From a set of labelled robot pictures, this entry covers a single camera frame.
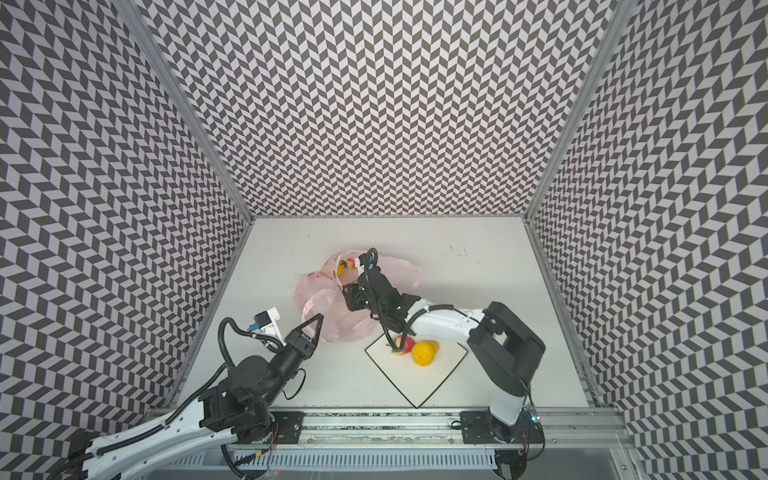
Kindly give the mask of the pink translucent plastic bag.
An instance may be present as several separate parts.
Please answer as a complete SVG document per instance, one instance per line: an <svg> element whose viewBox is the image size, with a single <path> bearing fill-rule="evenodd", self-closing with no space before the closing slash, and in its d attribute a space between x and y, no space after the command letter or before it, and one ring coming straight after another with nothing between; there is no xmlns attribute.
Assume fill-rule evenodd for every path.
<svg viewBox="0 0 768 480"><path fill-rule="evenodd" d="M300 322L315 314L324 315L321 341L326 343L355 342L367 338L379 327L367 310L350 311L342 287L356 281L359 270L357 257L365 250L347 249L332 255L319 271L301 277L293 301L301 314ZM344 274L336 276L340 260L348 263ZM408 260L380 256L378 266L390 283L401 293L414 293L422 280L422 271Z"/></svg>

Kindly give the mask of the yellow fake lemon with stem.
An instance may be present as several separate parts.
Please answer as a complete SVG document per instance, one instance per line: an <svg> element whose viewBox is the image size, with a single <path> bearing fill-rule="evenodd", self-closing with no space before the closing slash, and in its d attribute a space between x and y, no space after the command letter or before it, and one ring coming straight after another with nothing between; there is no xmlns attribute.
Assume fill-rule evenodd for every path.
<svg viewBox="0 0 768 480"><path fill-rule="evenodd" d="M345 260L340 260L336 268L336 276L340 278L348 268L348 263Z"/></svg>

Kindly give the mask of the red fake strawberry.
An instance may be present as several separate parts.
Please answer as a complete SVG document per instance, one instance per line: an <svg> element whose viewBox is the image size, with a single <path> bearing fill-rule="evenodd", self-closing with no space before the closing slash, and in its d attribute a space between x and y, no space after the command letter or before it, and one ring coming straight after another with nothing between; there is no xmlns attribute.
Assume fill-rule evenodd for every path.
<svg viewBox="0 0 768 480"><path fill-rule="evenodd" d="M396 355L408 355L415 346L415 340L411 336L401 335L395 338L393 352Z"/></svg>

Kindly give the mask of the yellow fake citrus fruit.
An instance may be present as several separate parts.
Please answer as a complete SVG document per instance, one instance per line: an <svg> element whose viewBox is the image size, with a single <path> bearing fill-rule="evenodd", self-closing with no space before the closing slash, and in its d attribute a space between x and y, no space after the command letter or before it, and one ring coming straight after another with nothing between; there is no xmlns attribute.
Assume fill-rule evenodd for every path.
<svg viewBox="0 0 768 480"><path fill-rule="evenodd" d="M433 340L424 340L415 343L411 349L411 358L414 363L421 367L431 365L439 351L439 345Z"/></svg>

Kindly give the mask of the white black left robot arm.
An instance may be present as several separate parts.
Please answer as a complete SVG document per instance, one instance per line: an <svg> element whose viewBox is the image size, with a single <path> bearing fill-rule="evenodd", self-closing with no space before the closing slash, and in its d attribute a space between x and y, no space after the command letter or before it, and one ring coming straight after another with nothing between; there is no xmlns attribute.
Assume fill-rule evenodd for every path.
<svg viewBox="0 0 768 480"><path fill-rule="evenodd" d="M74 443L49 478L140 479L212 447L271 442L278 423L270 407L314 354L323 323L323 315L316 314L279 337L264 331L276 324L270 311L257 314L248 328L224 318L217 329L223 362L210 379L170 413L122 433ZM272 358L251 355L235 361L226 344L228 331L264 343Z"/></svg>

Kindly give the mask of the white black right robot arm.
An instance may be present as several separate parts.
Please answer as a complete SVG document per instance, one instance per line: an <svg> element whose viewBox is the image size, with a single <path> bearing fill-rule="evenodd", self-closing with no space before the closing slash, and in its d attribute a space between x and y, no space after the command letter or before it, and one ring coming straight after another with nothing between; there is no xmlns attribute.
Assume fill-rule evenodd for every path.
<svg viewBox="0 0 768 480"><path fill-rule="evenodd" d="M512 310L500 302L484 309L460 309L399 292L377 266L342 287L351 311L366 310L383 330L390 349L412 358L434 350L440 338L464 344L495 386L489 400L483 435L500 443L542 438L532 404L531 384L546 346Z"/></svg>

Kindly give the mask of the white square mat black border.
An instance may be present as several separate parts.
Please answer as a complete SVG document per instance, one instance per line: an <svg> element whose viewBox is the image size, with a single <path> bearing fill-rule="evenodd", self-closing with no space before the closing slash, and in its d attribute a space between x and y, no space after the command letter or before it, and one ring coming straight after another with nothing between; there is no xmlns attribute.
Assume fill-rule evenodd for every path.
<svg viewBox="0 0 768 480"><path fill-rule="evenodd" d="M424 340L436 341L439 351L434 362L421 367L414 363L411 352L396 355L384 336L380 336L366 349L365 353L387 381L414 408L426 404L430 397L445 383L468 354L461 344L431 336L413 337L415 343Z"/></svg>

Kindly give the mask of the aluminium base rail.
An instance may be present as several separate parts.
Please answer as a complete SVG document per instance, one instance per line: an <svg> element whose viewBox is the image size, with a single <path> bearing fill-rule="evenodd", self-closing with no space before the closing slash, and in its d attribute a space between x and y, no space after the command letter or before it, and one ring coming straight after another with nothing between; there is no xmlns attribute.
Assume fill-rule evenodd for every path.
<svg viewBox="0 0 768 480"><path fill-rule="evenodd" d="M462 407L309 408L294 449L465 448L451 427ZM611 408L539 407L545 448L632 448L622 416Z"/></svg>

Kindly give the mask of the aluminium corner post left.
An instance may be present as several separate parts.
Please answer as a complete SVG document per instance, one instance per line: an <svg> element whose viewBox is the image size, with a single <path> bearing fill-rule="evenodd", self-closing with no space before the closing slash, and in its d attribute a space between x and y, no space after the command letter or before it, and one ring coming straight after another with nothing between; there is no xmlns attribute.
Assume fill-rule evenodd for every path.
<svg viewBox="0 0 768 480"><path fill-rule="evenodd" d="M232 200L235 208L246 219L253 222L253 215L236 183L232 179L225 162L220 157L208 133L200 122L186 93L181 88L165 55L153 38L148 25L141 15L135 1L114 0L112 5L127 26L142 54L145 56L171 103L189 129L192 138L200 147L203 157L215 173L225 193Z"/></svg>

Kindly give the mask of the aluminium corner post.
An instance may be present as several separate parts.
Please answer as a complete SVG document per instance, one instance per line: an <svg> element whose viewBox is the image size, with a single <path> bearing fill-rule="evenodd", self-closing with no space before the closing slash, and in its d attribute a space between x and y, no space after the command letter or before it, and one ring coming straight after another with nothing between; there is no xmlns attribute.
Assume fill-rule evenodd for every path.
<svg viewBox="0 0 768 480"><path fill-rule="evenodd" d="M112 5L127 26L142 54L145 56L171 103L189 129L192 138L200 147L203 157L215 173L225 193L232 200L235 208L246 219L253 222L253 215L236 183L232 179L225 162L220 157L208 133L200 122L186 93L181 88L165 55L153 38L148 25L141 15L135 1L114 0Z"/></svg>
<svg viewBox="0 0 768 480"><path fill-rule="evenodd" d="M555 143L550 158L545 164L542 177L534 190L533 197L524 215L527 224L533 221L543 204L637 6L637 1L621 0L617 3L614 14L586 72L584 81L578 89L571 110L567 115L566 123Z"/></svg>

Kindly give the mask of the aluminium corner post right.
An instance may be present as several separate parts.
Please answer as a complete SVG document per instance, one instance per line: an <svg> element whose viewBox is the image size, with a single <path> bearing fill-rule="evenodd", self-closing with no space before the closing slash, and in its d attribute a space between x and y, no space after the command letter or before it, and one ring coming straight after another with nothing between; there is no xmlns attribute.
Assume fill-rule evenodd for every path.
<svg viewBox="0 0 768 480"><path fill-rule="evenodd" d="M534 190L533 197L524 215L527 224L533 221L543 204L637 6L637 1L621 0L617 3L614 14L586 72L584 81L578 89L571 110L567 115L566 123L555 143L550 158L545 164L542 177Z"/></svg>

